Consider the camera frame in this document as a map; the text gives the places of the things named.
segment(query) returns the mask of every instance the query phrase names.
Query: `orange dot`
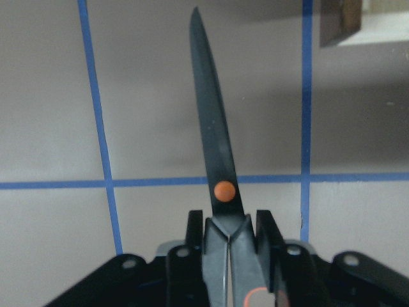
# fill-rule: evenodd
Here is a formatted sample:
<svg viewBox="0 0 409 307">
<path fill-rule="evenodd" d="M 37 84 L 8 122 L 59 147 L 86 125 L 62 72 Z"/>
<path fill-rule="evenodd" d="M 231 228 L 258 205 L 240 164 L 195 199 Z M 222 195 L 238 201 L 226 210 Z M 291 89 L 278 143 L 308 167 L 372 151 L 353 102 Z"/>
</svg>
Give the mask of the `orange dot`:
<svg viewBox="0 0 409 307">
<path fill-rule="evenodd" d="M 220 181 L 214 189 L 217 200 L 227 203 L 236 196 L 236 188 L 231 182 Z"/>
</svg>

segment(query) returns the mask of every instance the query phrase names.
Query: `blue tape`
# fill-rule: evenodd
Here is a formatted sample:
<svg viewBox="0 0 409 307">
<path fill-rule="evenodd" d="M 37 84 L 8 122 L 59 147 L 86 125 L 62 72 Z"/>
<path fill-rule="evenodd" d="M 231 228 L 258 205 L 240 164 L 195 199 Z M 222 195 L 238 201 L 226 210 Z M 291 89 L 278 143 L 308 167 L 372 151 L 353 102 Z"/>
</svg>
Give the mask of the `blue tape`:
<svg viewBox="0 0 409 307">
<path fill-rule="evenodd" d="M 239 184 L 281 184 L 300 182 L 300 175 L 252 175 L 238 176 Z"/>
<path fill-rule="evenodd" d="M 313 0 L 302 1 L 301 240 L 309 239 Z"/>
<path fill-rule="evenodd" d="M 155 187 L 160 185 L 207 184 L 206 177 L 176 177 L 114 180 L 115 187 Z"/>
<path fill-rule="evenodd" d="M 0 190 L 21 189 L 78 189 L 105 187 L 103 180 L 43 181 L 43 182 L 1 182 Z"/>
<path fill-rule="evenodd" d="M 239 184 L 269 184 L 300 182 L 300 175 L 247 175 L 238 176 Z M 114 187 L 153 187 L 160 185 L 207 184 L 206 177 L 173 177 L 113 180 Z"/>
<path fill-rule="evenodd" d="M 107 190 L 107 199 L 109 205 L 109 214 L 111 217 L 112 232 L 114 235 L 114 244 L 116 254 L 122 254 L 122 243 L 120 225 L 118 222 L 118 213 L 116 211 L 116 202 L 114 194 L 114 185 L 112 183 L 111 165 L 109 163 L 109 154 L 107 141 L 105 139 L 104 121 L 102 118 L 102 106 L 100 91 L 98 87 L 98 79 L 96 78 L 94 51 L 91 40 L 91 30 L 89 28 L 88 10 L 86 0 L 78 0 L 79 16 L 81 20 L 82 38 L 84 40 L 84 50 L 86 63 L 88 68 L 89 85 L 91 88 L 91 96 L 94 106 L 96 131 L 98 133 L 98 142 L 100 145 L 100 153 L 102 160 L 102 168 L 104 170 L 104 180 Z"/>
<path fill-rule="evenodd" d="M 311 182 L 407 181 L 409 173 L 346 173 L 311 175 Z"/>
</svg>

